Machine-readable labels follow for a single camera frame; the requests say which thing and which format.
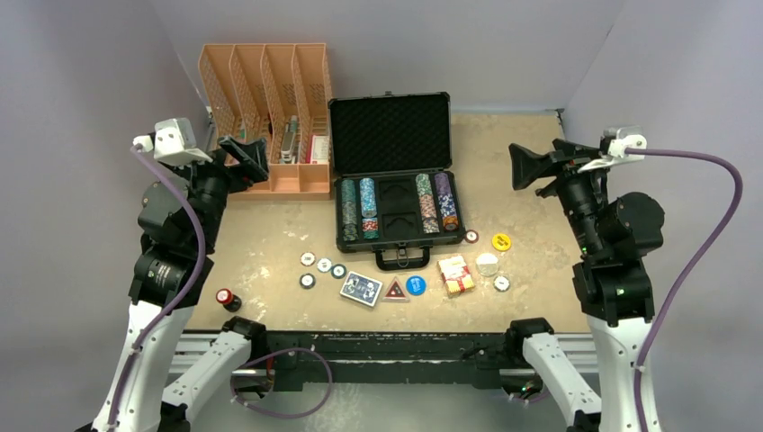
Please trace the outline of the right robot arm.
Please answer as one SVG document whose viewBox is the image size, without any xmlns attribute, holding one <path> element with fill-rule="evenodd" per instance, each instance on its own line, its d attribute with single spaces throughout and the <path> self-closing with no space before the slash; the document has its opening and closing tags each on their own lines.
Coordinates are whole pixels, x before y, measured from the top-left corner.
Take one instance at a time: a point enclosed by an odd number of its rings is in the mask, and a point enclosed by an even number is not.
<svg viewBox="0 0 763 432">
<path fill-rule="evenodd" d="M 653 399 L 638 402 L 633 386 L 644 381 L 638 354 L 655 317 L 651 279 L 642 262 L 663 243 L 664 211 L 645 193 L 607 195 L 608 171 L 642 160 L 646 142 L 634 135 L 604 139 L 590 148 L 556 139 L 537 154 L 508 148 L 512 185 L 538 179 L 542 198 L 557 198 L 578 243 L 573 286 L 597 355 L 600 388 L 593 391 L 564 355 L 546 319 L 518 319 L 507 330 L 505 353 L 514 365 L 531 365 L 553 397 L 570 431 L 656 431 Z"/>
</svg>

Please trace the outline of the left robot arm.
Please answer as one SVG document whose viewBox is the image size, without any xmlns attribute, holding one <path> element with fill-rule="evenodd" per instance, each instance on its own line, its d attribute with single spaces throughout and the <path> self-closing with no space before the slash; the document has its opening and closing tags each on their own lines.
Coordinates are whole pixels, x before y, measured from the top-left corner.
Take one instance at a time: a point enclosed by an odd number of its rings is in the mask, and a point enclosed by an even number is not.
<svg viewBox="0 0 763 432">
<path fill-rule="evenodd" d="M 141 253 L 133 267 L 125 341 L 111 387 L 88 431 L 188 431 L 213 393 L 244 365 L 268 356 L 265 327 L 228 320 L 211 349 L 177 377 L 175 349 L 213 268 L 228 198 L 268 177 L 266 143 L 230 136 L 174 166 L 155 160 L 156 135 L 135 139 L 132 154 L 155 176 L 139 214 Z"/>
</svg>

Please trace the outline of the red white poker chip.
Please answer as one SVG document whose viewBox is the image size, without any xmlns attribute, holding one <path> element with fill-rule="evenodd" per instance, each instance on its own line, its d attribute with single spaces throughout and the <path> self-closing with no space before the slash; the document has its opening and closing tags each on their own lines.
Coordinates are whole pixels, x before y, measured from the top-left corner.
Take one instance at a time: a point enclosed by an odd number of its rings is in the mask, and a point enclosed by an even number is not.
<svg viewBox="0 0 763 432">
<path fill-rule="evenodd" d="M 479 239 L 480 239 L 480 235 L 479 235 L 479 233 L 476 230 L 468 229 L 465 232 L 464 240 L 467 243 L 474 244 L 474 243 L 477 243 L 479 241 Z"/>
</svg>

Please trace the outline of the clear white round button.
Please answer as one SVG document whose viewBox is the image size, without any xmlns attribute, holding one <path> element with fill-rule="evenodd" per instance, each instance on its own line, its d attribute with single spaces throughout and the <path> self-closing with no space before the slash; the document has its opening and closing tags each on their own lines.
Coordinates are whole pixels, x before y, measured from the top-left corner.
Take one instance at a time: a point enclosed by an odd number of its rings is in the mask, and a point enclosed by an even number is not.
<svg viewBox="0 0 763 432">
<path fill-rule="evenodd" d="M 491 253 L 482 253 L 475 259 L 477 271 L 480 275 L 491 277 L 499 271 L 499 259 Z"/>
</svg>

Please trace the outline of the red gold card deck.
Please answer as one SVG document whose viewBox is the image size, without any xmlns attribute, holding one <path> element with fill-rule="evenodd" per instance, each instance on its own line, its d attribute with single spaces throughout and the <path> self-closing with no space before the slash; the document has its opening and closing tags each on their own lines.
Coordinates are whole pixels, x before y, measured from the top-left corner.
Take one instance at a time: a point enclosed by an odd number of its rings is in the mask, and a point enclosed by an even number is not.
<svg viewBox="0 0 763 432">
<path fill-rule="evenodd" d="M 440 259 L 437 266 L 448 296 L 460 295 L 475 288 L 473 276 L 462 255 Z"/>
</svg>

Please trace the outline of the blue card deck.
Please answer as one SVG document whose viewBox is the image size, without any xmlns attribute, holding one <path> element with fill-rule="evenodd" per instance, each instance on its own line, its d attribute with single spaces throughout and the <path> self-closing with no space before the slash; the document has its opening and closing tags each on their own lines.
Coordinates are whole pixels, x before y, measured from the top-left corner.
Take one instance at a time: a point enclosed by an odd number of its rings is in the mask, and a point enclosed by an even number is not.
<svg viewBox="0 0 763 432">
<path fill-rule="evenodd" d="M 371 277 L 350 271 L 339 294 L 351 301 L 373 308 L 382 292 L 383 283 Z"/>
</svg>

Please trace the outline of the yellow big blind button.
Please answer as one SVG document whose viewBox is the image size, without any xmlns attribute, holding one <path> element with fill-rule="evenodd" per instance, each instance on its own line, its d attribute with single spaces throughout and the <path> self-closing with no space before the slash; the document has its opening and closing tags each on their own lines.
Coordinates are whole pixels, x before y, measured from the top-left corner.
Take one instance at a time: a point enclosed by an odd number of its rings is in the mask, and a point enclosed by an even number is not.
<svg viewBox="0 0 763 432">
<path fill-rule="evenodd" d="M 512 246 L 512 240 L 505 233 L 497 233 L 491 239 L 491 245 L 500 252 L 508 251 Z"/>
</svg>

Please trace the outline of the red triangle dealer token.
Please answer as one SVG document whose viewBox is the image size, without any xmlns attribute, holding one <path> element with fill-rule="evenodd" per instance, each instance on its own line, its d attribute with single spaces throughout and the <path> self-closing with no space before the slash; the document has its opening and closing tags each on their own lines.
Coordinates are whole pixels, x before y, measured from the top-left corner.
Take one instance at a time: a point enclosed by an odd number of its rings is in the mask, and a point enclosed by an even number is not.
<svg viewBox="0 0 763 432">
<path fill-rule="evenodd" d="M 383 302 L 410 302 L 406 289 L 398 277 L 392 279 L 381 300 Z"/>
</svg>

